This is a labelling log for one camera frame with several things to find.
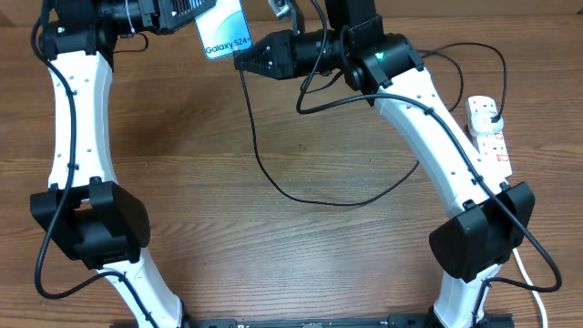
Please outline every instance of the white cable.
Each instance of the white cable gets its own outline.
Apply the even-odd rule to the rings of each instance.
[[[131,18],[129,17],[128,0],[126,0],[126,14],[128,14],[129,28],[131,28],[131,34],[135,35],[136,34],[136,30],[134,29],[134,26],[131,24]]]
[[[520,260],[520,255],[518,255],[518,249],[513,249],[512,253],[514,254],[514,258],[517,259],[518,269],[520,269],[520,273],[525,278],[525,281],[529,285],[533,285],[530,278],[528,278],[527,270],[525,269],[524,264],[522,264],[522,260]],[[532,295],[535,297],[535,301],[537,301],[538,308],[540,309],[540,318],[543,322],[543,328],[548,328],[548,320],[547,320],[547,310],[545,310],[545,305],[543,305],[543,300],[540,299],[540,295],[536,291],[532,291]]]

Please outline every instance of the wooden tabletop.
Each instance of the wooden tabletop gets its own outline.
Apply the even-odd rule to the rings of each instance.
[[[529,225],[559,265],[560,292],[543,295],[551,326],[583,326],[583,17],[507,16],[385,19],[387,32],[419,48],[475,41],[508,62],[506,142],[515,174],[537,197]],[[255,40],[289,23],[251,25]],[[318,27],[309,22],[308,30]],[[33,271],[43,230],[29,195],[46,190],[54,149],[54,96],[46,68],[29,49],[28,28],[0,29],[0,326],[107,327],[132,320],[108,282],[61,301],[41,298]],[[140,47],[121,40],[118,49]],[[447,50],[466,79],[465,98],[498,101],[502,73],[484,48]],[[427,59],[451,106],[459,81],[450,63]],[[236,320],[384,317],[424,313],[442,270],[428,235],[445,222],[422,169],[358,209],[285,199],[261,174],[231,59],[208,61],[194,27],[150,38],[142,54],[116,55],[109,100],[111,153],[120,185],[142,200],[149,248],[171,290],[196,318]],[[399,180],[415,163],[403,139],[364,103],[300,117],[300,79],[247,75],[265,167],[291,195],[357,201]],[[322,85],[317,77],[314,85]],[[306,106],[347,97],[344,84],[308,96]],[[465,109],[455,111],[460,124]],[[525,242],[537,284],[550,270]],[[52,245],[43,283],[63,291],[93,272]],[[514,260],[501,275],[521,279]],[[538,327],[529,292],[495,285],[486,308]]]

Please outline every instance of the smartphone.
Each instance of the smartphone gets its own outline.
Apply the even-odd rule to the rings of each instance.
[[[233,49],[244,50],[252,45],[240,0],[217,0],[214,7],[196,16],[194,22],[208,59],[230,56]]]

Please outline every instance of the white power adapter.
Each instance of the white power adapter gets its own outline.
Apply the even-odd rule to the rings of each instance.
[[[502,134],[504,120],[500,118],[496,123],[492,122],[492,118],[498,114],[494,99],[485,96],[470,97],[465,103],[465,112],[474,147],[488,165],[506,178],[511,176],[512,167]]]
[[[492,118],[498,115],[496,102],[491,97],[473,96],[465,103],[467,126],[474,137],[483,137],[488,133],[502,131],[504,119],[493,122]]]

